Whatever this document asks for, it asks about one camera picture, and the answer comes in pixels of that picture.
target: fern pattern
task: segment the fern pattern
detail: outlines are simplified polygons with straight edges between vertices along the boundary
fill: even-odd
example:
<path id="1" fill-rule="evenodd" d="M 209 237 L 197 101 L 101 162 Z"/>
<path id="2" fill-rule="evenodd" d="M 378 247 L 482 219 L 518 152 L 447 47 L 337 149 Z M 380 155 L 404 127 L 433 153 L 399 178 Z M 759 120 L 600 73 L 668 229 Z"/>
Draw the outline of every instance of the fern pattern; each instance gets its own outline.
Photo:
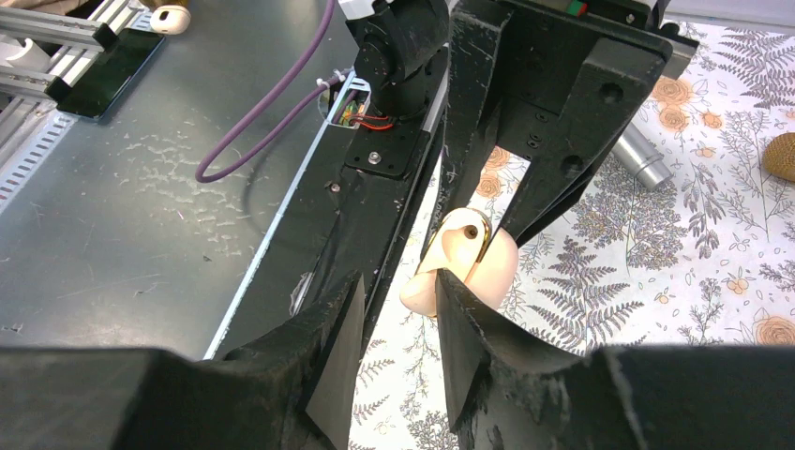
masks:
<path id="1" fill-rule="evenodd" d="M 364 445 L 360 445 L 356 442 L 349 441 L 348 450 L 375 450 L 375 447 L 365 447 Z"/>
<path id="2" fill-rule="evenodd" d="M 661 269 L 677 263 L 686 230 L 678 225 L 682 217 L 673 209 L 673 184 L 650 192 L 610 156 L 593 185 L 596 191 L 587 192 L 572 208 L 577 214 L 572 226 L 577 236 L 596 248 L 624 243 L 627 270 Z"/>
<path id="3" fill-rule="evenodd" d="M 555 332 L 556 345 L 569 352 L 584 354 L 608 342 L 621 331 L 642 302 L 613 304 L 613 299 L 629 285 L 614 283 L 597 285 L 600 279 L 616 272 L 613 267 L 591 267 L 595 254 L 585 254 L 586 247 L 566 237 L 563 253 L 551 270 L 566 277 L 546 277 L 544 281 L 556 289 L 539 289 L 556 307 L 532 305 L 531 308 Z"/>
<path id="4" fill-rule="evenodd" d="M 367 405 L 353 405 L 353 419 L 357 424 L 362 425 L 362 422 L 368 420 L 368 417 L 373 415 L 388 398 L 389 396 L 386 396 Z"/>
<path id="5" fill-rule="evenodd" d="M 735 181 L 735 187 L 720 194 L 720 203 L 737 219 L 738 225 L 743 225 L 746 231 L 760 229 L 767 239 L 773 220 L 795 214 L 791 184 L 772 177 L 762 168 L 762 153 L 771 140 L 764 135 L 769 124 L 770 115 L 763 111 L 730 112 L 726 129 L 720 135 L 724 147 L 733 156 L 728 172 Z M 756 213 L 747 205 L 754 199 L 761 206 Z"/>
<path id="6" fill-rule="evenodd" d="M 532 274 L 541 265 L 544 257 L 549 256 L 555 247 L 555 240 L 549 233 L 540 232 L 519 252 L 519 270 L 525 275 Z"/>
<path id="7" fill-rule="evenodd" d="M 442 412 L 429 412 L 425 419 L 412 422 L 409 432 L 419 450 L 458 449 L 458 437 L 450 433 L 447 414 Z"/>
<path id="8" fill-rule="evenodd" d="M 765 279 L 775 282 L 776 287 L 785 293 L 795 293 L 795 261 L 786 260 L 778 264 L 778 268 L 773 268 L 767 263 L 763 263 L 759 274 Z"/>
<path id="9" fill-rule="evenodd" d="M 787 230 L 782 232 L 781 235 L 789 239 L 791 242 L 795 242 L 795 223 L 787 222 L 786 226 Z"/>
<path id="10" fill-rule="evenodd" d="M 726 216 L 726 211 L 715 198 L 718 186 L 713 173 L 703 163 L 696 165 L 691 162 L 690 166 L 693 168 L 693 179 L 685 179 L 682 185 L 684 206 L 693 213 L 687 231 L 697 239 L 698 258 L 706 259 L 720 246 L 720 238 L 712 225 L 717 225 Z"/>
<path id="11" fill-rule="evenodd" d="M 721 337 L 710 337 L 707 334 L 711 325 L 718 322 L 724 307 L 724 304 L 720 302 L 721 288 L 717 283 L 718 280 L 715 278 L 707 278 L 699 283 L 703 304 L 693 305 L 690 308 L 690 318 L 696 324 L 695 329 L 690 325 L 679 327 L 679 334 L 687 339 L 687 343 L 690 345 L 723 343 Z"/>
<path id="12" fill-rule="evenodd" d="M 521 278 L 517 274 L 511 284 L 511 289 L 508 291 L 505 299 L 502 300 L 502 305 L 500 306 L 502 315 L 515 323 L 519 323 L 527 311 L 525 292 L 521 290 L 521 284 Z"/>
<path id="13" fill-rule="evenodd" d="M 428 365 L 441 361 L 439 348 L 431 342 L 430 336 L 437 333 L 436 323 L 418 314 L 409 314 L 403 321 L 408 324 L 417 323 L 412 342 L 403 348 L 403 352 L 411 354 L 413 362 L 406 367 L 403 374 L 412 380 L 412 389 L 400 404 L 400 412 L 407 420 L 414 420 L 422 409 L 422 402 L 428 398 Z"/>
<path id="14" fill-rule="evenodd" d="M 364 363 L 359 367 L 359 373 L 356 375 L 356 378 L 358 378 L 365 387 L 368 387 L 368 381 L 375 381 L 375 378 L 380 372 L 393 364 L 395 364 L 395 360 L 393 359 L 379 359 L 378 361 Z"/>
<path id="15" fill-rule="evenodd" d="M 386 343 L 385 339 L 372 339 L 370 343 L 367 345 L 367 350 L 373 350 L 381 347 L 383 344 Z"/>
<path id="16" fill-rule="evenodd" d="M 742 96 L 755 98 L 755 108 L 795 106 L 795 39 L 755 30 L 729 28 L 716 52 L 727 61 L 718 68 L 747 87 Z"/>

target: orange flower print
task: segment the orange flower print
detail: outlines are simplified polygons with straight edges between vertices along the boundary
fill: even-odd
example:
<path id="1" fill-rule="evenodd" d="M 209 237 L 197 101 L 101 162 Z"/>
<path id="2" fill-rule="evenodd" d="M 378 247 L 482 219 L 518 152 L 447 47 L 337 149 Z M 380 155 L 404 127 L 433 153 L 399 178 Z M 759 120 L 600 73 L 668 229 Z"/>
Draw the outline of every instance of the orange flower print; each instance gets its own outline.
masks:
<path id="1" fill-rule="evenodd" d="M 668 131 L 682 131 L 687 128 L 687 115 L 675 106 L 669 106 L 660 112 L 660 123 Z"/>
<path id="2" fill-rule="evenodd" d="M 501 147 L 495 146 L 494 151 L 491 152 L 491 155 L 488 156 L 488 160 L 486 161 L 486 169 L 498 171 L 499 169 L 505 167 L 510 160 L 510 152 Z"/>
<path id="3" fill-rule="evenodd" d="M 754 326 L 757 344 L 795 345 L 795 323 L 783 317 L 771 316 L 754 323 Z"/>
<path id="4" fill-rule="evenodd" d="M 714 147 L 701 147 L 697 148 L 695 153 L 697 157 L 712 158 L 717 152 L 715 151 Z"/>
<path id="5" fill-rule="evenodd" d="M 703 113 L 701 115 L 701 120 L 704 121 L 704 125 L 712 129 L 720 129 L 723 126 L 723 119 L 714 112 L 707 111 Z"/>
<path id="6" fill-rule="evenodd" d="M 743 268 L 740 267 L 737 269 L 737 275 L 729 273 L 728 277 L 723 278 L 723 282 L 726 283 L 726 287 L 733 293 L 743 295 L 748 291 L 748 286 L 750 286 L 749 281 L 756 280 L 754 277 L 749 277 L 748 274 L 750 274 L 749 271 L 743 271 Z"/>
<path id="7" fill-rule="evenodd" d="M 493 199 L 503 192 L 503 182 L 496 174 L 486 172 L 480 175 L 480 184 L 477 185 L 476 192 L 487 199 Z"/>
<path id="8" fill-rule="evenodd" d="M 654 297 L 654 301 L 660 302 L 661 305 L 667 305 L 671 298 L 676 298 L 676 295 L 668 293 L 668 288 L 666 288 Z"/>
<path id="9" fill-rule="evenodd" d="M 666 106 L 682 106 L 693 97 L 693 89 L 685 80 L 663 77 L 654 86 L 652 97 Z"/>
<path id="10" fill-rule="evenodd" d="M 743 295 L 748 291 L 748 280 L 745 278 L 731 279 L 727 281 L 726 287 L 738 295 Z"/>

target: silver metal cylinder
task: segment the silver metal cylinder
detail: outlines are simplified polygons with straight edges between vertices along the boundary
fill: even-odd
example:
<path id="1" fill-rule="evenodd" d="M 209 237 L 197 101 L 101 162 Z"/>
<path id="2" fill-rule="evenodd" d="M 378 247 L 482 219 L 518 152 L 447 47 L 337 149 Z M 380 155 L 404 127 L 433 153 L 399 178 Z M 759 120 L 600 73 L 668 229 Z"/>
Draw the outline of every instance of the silver metal cylinder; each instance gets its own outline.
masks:
<path id="1" fill-rule="evenodd" d="M 663 156 L 631 123 L 613 147 L 613 155 L 648 190 L 657 189 L 673 176 Z"/>

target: red wire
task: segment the red wire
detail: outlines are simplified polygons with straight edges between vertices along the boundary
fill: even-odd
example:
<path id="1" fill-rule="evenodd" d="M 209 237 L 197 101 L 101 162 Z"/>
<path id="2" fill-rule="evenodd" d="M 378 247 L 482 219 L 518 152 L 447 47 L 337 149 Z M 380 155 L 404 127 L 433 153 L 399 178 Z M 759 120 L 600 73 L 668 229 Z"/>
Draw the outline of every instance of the red wire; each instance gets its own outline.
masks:
<path id="1" fill-rule="evenodd" d="M 351 114 L 351 119 L 389 120 L 388 116 L 377 117 L 374 115 Z"/>
<path id="2" fill-rule="evenodd" d="M 369 123 L 367 123 L 367 122 L 365 122 L 364 120 L 361 120 L 361 119 L 353 119 L 352 122 L 358 122 L 359 124 L 362 125 L 362 127 L 369 128 L 369 129 L 372 129 L 372 130 L 375 130 L 375 131 L 384 131 L 385 129 L 389 129 L 389 128 L 395 126 L 395 124 L 389 124 L 389 125 L 383 125 L 383 126 L 372 125 L 372 124 L 369 124 Z"/>

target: metal bracket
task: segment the metal bracket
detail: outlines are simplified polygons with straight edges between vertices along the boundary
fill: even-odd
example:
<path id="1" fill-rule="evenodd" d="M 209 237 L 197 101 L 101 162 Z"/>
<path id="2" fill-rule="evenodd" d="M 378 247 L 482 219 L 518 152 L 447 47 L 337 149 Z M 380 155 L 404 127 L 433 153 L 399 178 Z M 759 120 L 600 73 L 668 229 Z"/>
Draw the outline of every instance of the metal bracket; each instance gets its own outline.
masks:
<path id="1" fill-rule="evenodd" d="M 71 86 L 61 77 L 15 67 L 0 67 L 0 91 L 14 96 L 61 101 Z"/>
<path id="2" fill-rule="evenodd" d="M 117 40 L 113 30 L 103 22 L 15 7 L 0 9 L 0 33 L 99 52 L 108 50 Z"/>
<path id="3" fill-rule="evenodd" d="M 426 81 L 431 93 L 436 93 L 447 71 L 447 52 L 438 52 L 428 63 L 427 71 L 419 76 Z M 373 107 L 368 114 L 372 115 Z M 424 123 L 420 120 L 398 122 L 394 127 L 374 131 L 360 127 L 345 156 L 345 165 L 364 173 L 400 179 L 409 169 L 409 162 L 417 148 L 425 148 L 428 142 L 420 139 Z"/>

